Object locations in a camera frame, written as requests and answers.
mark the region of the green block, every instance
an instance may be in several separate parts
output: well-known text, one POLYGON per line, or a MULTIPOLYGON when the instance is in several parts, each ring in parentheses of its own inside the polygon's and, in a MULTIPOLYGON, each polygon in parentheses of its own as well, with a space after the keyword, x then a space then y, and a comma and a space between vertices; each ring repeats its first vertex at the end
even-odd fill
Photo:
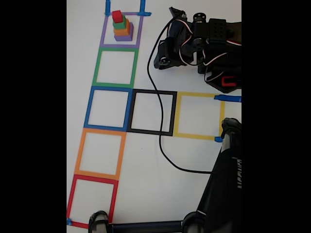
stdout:
POLYGON ((123 22, 122 23, 115 23, 115 22, 113 22, 113 27, 115 29, 125 29, 126 28, 126 18, 125 18, 125 15, 123 15, 123 22))

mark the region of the stacked blocks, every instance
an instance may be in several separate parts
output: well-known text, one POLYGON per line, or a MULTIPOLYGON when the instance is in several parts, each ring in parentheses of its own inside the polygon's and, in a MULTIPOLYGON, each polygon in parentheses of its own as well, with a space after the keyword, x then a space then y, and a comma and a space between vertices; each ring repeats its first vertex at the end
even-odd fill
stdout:
POLYGON ((116 41, 132 41, 134 26, 125 15, 121 11, 113 11, 112 19, 116 41))

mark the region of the black cable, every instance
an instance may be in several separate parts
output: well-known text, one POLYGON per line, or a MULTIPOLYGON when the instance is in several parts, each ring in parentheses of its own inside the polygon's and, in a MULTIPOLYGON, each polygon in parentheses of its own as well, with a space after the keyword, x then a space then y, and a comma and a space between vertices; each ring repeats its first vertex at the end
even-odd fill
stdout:
POLYGON ((184 168, 181 168, 181 167, 178 167, 177 165, 175 165, 167 156, 166 154, 164 153, 163 149, 162 149, 162 144, 161 144, 161 136, 162 136, 162 127, 163 127, 163 118, 164 118, 164 114, 163 114, 163 104, 162 104, 162 101, 161 101, 161 97, 160 97, 160 94, 159 94, 159 91, 157 90, 156 88, 156 85, 154 83, 154 81, 152 80, 151 78, 151 75, 150 75, 150 72, 149 72, 149 65, 150 65, 150 61, 151 61, 151 58, 152 58, 152 55, 156 49, 156 46, 162 36, 162 34, 164 33, 165 29, 170 25, 170 23, 172 23, 177 17, 179 17, 181 14, 183 14, 183 12, 181 12, 179 15, 173 17, 167 24, 166 26, 163 28, 162 32, 160 33, 159 37, 157 38, 156 42, 155 42, 155 46, 154 48, 152 49, 152 52, 150 54, 150 57, 149 57, 149 60, 148 60, 148 64, 147 64, 147 73, 148 73, 148 76, 149 76, 149 79, 152 83, 152 85, 154 86, 155 88, 155 91, 156 91, 156 94, 159 98, 159 101, 160 101, 160 106, 161 106, 161 126, 160 126, 160 134, 159 134, 159 146, 160 146, 160 150, 163 154, 163 156, 177 169, 181 170, 181 171, 185 171, 185 172, 191 172, 191 173, 200 173, 200 174, 213 174, 213 172, 211 171, 195 171, 195 170, 188 170, 188 169, 184 169, 184 168))

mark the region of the purple tape square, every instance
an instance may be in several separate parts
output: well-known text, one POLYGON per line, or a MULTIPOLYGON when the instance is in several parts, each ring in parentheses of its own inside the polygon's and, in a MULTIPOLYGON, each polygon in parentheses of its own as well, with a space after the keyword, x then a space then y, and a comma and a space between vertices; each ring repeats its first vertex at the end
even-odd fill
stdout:
MULTIPOLYGON (((137 12, 123 12, 122 14, 124 14, 126 16, 137 16, 137 12)), ((108 23, 108 17, 110 17, 110 16, 105 16, 104 29, 103 29, 103 33, 102 33, 101 42, 100 42, 99 47, 100 48, 139 48, 142 21, 143 21, 144 16, 137 16, 140 19, 139 19, 139 26, 138 26, 138 32, 137 32, 137 40, 136 40, 135 45, 104 44, 105 33, 106 33, 106 28, 107 28, 107 23, 108 23)))
POLYGON ((134 26, 133 23, 130 24, 130 34, 129 35, 115 35, 116 41, 132 41, 133 40, 133 31, 134 26))

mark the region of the green tape square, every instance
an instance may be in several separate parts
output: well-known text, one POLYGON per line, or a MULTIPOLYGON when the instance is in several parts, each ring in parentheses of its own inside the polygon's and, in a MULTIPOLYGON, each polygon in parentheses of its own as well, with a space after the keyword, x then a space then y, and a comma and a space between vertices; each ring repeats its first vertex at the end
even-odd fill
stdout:
POLYGON ((99 48, 92 85, 93 86, 110 86, 110 87, 133 88, 135 73, 136 73, 136 66, 137 66, 137 58, 138 58, 138 48, 99 48), (124 52, 134 52, 135 53, 134 54, 133 67, 132 67, 131 81, 129 84, 127 84, 127 83, 125 83, 125 84, 122 84, 122 83, 98 83, 97 82, 97 75, 98 75, 99 65, 101 63, 101 57, 102 57, 103 51, 124 51, 124 52))
POLYGON ((126 18, 125 18, 125 15, 123 15, 123 22, 121 23, 115 23, 113 21, 113 27, 115 29, 125 29, 126 28, 126 18))

